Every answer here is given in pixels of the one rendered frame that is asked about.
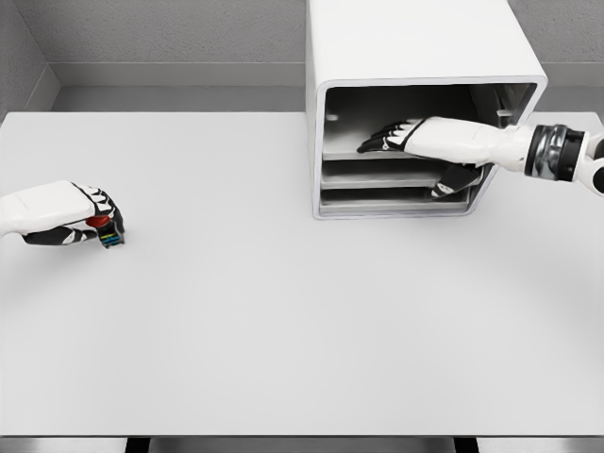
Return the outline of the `black load switch red knob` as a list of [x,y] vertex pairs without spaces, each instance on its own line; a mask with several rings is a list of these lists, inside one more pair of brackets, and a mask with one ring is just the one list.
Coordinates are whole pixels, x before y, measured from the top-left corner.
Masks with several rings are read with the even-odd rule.
[[86,220],[86,225],[95,229],[100,243],[105,248],[125,242],[123,219],[117,214],[112,217],[107,215],[90,217]]

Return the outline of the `grey shallow cabinet drawer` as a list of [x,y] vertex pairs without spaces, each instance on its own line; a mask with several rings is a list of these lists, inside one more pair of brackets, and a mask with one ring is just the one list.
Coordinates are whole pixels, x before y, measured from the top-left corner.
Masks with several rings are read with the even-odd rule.
[[374,151],[367,153],[358,153],[356,150],[344,150],[344,151],[329,151],[324,150],[322,153],[317,154],[315,151],[309,152],[309,155],[314,159],[335,161],[335,160],[363,160],[363,159],[423,159],[423,160],[436,160],[442,161],[442,159],[416,156],[410,153],[400,151]]
[[321,189],[426,188],[447,167],[424,159],[330,160],[323,163]]
[[432,199],[428,188],[342,189],[321,192],[320,211],[324,214],[362,214],[423,210],[465,210],[470,189]]

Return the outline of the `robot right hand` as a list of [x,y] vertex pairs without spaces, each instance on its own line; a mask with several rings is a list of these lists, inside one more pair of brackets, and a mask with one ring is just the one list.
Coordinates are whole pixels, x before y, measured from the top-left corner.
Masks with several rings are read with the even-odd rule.
[[436,200],[459,193],[480,181],[482,167],[488,159],[486,146],[478,142],[478,134],[489,131],[493,131],[489,126],[458,119],[407,119],[373,133],[357,152],[402,152],[445,161],[445,172],[429,192],[429,198]]

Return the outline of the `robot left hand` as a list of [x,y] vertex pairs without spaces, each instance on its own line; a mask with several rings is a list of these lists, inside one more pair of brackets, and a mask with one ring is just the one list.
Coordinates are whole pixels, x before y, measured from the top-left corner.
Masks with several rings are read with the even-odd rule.
[[123,219],[103,190],[60,180],[0,197],[0,237],[15,233],[28,244],[51,246],[99,241],[86,220],[114,214]]

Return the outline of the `white multi-storey storage cabinet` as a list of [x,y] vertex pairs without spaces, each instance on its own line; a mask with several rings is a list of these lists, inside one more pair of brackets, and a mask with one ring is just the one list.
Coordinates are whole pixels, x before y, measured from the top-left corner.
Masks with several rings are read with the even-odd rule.
[[[546,84],[508,0],[307,0],[309,152],[357,151],[388,124],[430,116],[522,125]],[[324,214],[325,161],[310,156],[318,219],[466,215],[496,173],[482,167],[465,210]]]

